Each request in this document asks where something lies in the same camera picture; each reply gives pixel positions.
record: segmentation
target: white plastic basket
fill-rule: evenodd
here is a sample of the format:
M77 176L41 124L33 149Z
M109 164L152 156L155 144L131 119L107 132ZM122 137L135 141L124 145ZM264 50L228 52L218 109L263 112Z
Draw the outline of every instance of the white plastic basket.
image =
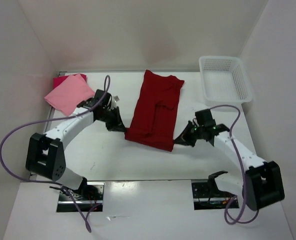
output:
M202 56L199 67L205 104L242 104L252 93L242 61L230 56Z

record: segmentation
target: white wall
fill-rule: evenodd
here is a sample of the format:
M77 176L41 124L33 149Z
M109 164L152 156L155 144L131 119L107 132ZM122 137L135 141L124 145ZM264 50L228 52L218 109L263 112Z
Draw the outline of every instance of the white wall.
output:
M43 97L51 90L55 70L17 1L0 1L0 141L14 127L44 119ZM23 175L29 137L43 126L15 134L4 148L6 164ZM19 182L0 164L0 239L17 195Z
M19 0L57 70L197 70L238 56L267 0Z
M296 0L269 0L241 58L254 91L245 106L257 153L276 161L296 240Z

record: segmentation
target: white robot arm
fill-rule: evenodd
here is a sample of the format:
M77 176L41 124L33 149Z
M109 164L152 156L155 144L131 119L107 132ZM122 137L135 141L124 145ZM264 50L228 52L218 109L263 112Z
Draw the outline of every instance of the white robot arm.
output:
M194 147L197 140L205 140L219 149L241 170L233 139L245 171L245 192L242 181L234 180L226 171L220 171L209 175L208 185L212 193L222 191L240 197L246 194L246 204L253 211L285 198L281 172L277 163L267 162L258 157L238 141L228 127L224 124L216 124L210 109L197 111L195 116L197 123L188 121L174 143Z
M44 134L33 134L29 141L26 169L60 183L80 196L86 195L87 191L91 190L87 185L87 179L66 167L64 151L83 129L96 120L105 122L108 131L126 131L116 100L109 93L97 108L80 115L92 109L103 94L104 91L98 89L94 97L77 106L72 113L76 117L60 123Z
M104 91L97 90L93 98L80 103L73 115L89 110L102 97ZM285 198L279 166L266 162L256 156L240 141L230 134L224 124L216 124L211 110L205 109L195 113L196 122L188 121L186 128L174 140L175 144L195 146L197 140L205 140L224 153L239 169L240 162L232 143L232 138L240 154L246 177L246 204L254 211L281 201ZM66 167L64 150L67 145L95 120L106 123L108 131L125 132L116 101L107 94L99 107L81 116L66 120L44 134L31 136L26 160L26 169L38 175L60 183L80 196L86 196L90 187L87 179ZM230 192L243 196L243 183L233 181L226 171L209 175L208 185L211 192Z

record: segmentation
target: pink towel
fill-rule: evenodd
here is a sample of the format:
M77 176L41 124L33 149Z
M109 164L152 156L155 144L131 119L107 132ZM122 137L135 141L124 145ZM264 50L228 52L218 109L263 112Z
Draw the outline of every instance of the pink towel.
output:
M65 116L71 115L77 105L95 95L80 74L70 75L44 99Z
M87 76L85 74L79 74L80 76L82 76L82 78L87 82ZM55 89L56 87L58 87L60 84L62 84L67 78L68 76L59 76L59 77L54 77L53 78L53 85L52 85L52 89Z

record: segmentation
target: folded red shirt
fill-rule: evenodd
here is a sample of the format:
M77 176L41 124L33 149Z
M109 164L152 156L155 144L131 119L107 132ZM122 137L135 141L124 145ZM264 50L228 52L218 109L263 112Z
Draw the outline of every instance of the folded red shirt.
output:
M171 152L180 90L185 81L146 70L130 128L129 141Z
M81 77L87 82L87 76L85 74L81 74L81 73L77 73L80 74ZM52 85L52 89L55 89L56 87L58 87L60 84L62 84L63 81L65 81L67 78L69 77L69 75L67 76L59 76L59 77L54 77L53 78L53 85Z

